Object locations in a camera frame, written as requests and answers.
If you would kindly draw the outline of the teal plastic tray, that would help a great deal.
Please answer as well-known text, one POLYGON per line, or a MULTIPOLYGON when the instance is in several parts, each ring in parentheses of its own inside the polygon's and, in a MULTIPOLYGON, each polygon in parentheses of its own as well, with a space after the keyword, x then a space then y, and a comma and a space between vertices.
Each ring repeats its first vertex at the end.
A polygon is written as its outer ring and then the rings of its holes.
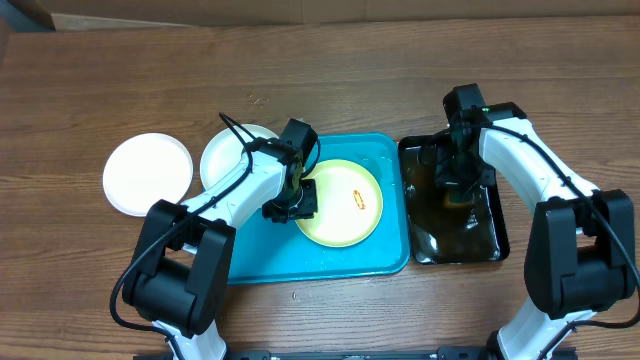
POLYGON ((383 208, 375 230, 361 242, 332 248, 312 241, 297 224, 274 223, 256 211, 237 231, 228 283, 246 285, 386 275, 408 262, 409 234, 396 143, 381 133, 322 135, 312 152, 367 169, 381 187, 383 208))

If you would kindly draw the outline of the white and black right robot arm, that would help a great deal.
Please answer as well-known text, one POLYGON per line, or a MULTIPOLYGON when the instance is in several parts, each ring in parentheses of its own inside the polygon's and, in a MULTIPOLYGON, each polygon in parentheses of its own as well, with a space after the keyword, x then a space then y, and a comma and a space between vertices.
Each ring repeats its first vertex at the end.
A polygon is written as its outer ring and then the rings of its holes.
POLYGON ((595 315, 639 293, 634 208, 621 190, 602 191, 544 144, 513 102, 488 105, 477 84, 443 99, 448 127, 437 133, 437 185, 461 201, 485 171, 500 173, 533 215, 524 261, 528 297, 488 340, 486 359, 571 357, 560 343, 580 327, 626 329, 595 315))

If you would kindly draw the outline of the white plate with ketchup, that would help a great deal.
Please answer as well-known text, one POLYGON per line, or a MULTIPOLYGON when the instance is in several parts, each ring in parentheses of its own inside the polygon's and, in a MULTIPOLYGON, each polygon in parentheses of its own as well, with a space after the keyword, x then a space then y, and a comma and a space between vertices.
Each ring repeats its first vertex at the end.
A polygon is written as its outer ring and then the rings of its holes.
POLYGON ((115 209, 144 217, 159 200, 179 202, 191 186, 193 173, 191 155, 180 141, 162 133, 144 133, 113 150, 102 185, 115 209))

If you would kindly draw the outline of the white plate at back left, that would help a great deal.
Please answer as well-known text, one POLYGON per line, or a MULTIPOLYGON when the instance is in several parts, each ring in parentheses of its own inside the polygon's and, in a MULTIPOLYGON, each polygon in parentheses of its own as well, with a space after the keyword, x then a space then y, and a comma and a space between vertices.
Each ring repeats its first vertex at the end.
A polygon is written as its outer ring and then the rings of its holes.
MULTIPOLYGON (((246 131, 234 129, 246 143, 252 141, 250 135, 260 138, 277 138, 271 130, 255 124, 243 124, 246 131)), ((210 189, 226 176, 241 161, 243 146, 233 132, 224 129, 209 141, 200 160, 200 180, 204 190, 210 189)))

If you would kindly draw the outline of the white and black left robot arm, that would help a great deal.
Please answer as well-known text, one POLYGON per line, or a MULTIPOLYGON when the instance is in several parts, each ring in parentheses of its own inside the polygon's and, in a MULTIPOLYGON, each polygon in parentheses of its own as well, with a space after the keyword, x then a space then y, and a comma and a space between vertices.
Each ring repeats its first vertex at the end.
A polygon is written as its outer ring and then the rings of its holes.
POLYGON ((310 125, 290 119, 279 137, 265 139, 226 114, 220 118, 242 146, 240 162, 200 195, 150 208, 110 297, 118 325, 164 337, 165 359, 229 358, 216 319, 237 230, 256 211, 286 223, 318 210, 307 159, 321 144, 310 125))

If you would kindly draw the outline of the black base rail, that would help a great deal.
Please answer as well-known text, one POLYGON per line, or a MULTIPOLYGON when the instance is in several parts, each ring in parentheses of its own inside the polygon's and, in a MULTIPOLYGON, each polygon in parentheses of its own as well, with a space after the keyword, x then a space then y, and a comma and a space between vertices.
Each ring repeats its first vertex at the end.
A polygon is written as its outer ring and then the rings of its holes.
POLYGON ((440 347, 424 351, 376 351, 368 353, 298 352, 270 353, 268 351, 231 352, 227 360, 489 360, 498 354, 485 347, 440 347))

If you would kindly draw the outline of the green and yellow sponge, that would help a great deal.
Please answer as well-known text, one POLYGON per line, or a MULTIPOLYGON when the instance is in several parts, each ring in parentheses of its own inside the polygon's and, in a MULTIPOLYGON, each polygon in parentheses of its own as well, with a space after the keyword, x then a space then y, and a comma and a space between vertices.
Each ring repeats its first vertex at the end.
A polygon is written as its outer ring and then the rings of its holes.
POLYGON ((449 191, 443 198, 443 206, 449 209, 466 208, 473 205, 474 196, 472 194, 449 191))

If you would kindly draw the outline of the black water tray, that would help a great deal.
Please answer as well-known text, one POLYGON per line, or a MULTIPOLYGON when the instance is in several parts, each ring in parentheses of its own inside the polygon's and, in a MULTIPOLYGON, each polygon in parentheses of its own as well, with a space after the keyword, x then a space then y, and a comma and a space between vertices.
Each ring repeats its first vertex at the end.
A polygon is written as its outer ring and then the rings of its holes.
POLYGON ((448 191, 435 184, 435 140, 408 136, 398 144, 413 259, 422 265, 506 259, 510 245, 497 181, 477 190, 472 206, 445 208, 448 191))

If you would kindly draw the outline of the yellow plate with ketchup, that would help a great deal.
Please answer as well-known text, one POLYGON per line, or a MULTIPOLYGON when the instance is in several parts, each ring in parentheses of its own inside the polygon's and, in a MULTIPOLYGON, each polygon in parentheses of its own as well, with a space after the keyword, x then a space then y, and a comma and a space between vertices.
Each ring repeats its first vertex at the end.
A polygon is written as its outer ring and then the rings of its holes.
POLYGON ((318 210, 296 221, 313 242, 332 248, 355 245, 373 233, 384 208, 381 187, 363 166, 342 159, 319 163, 308 176, 316 185, 318 210))

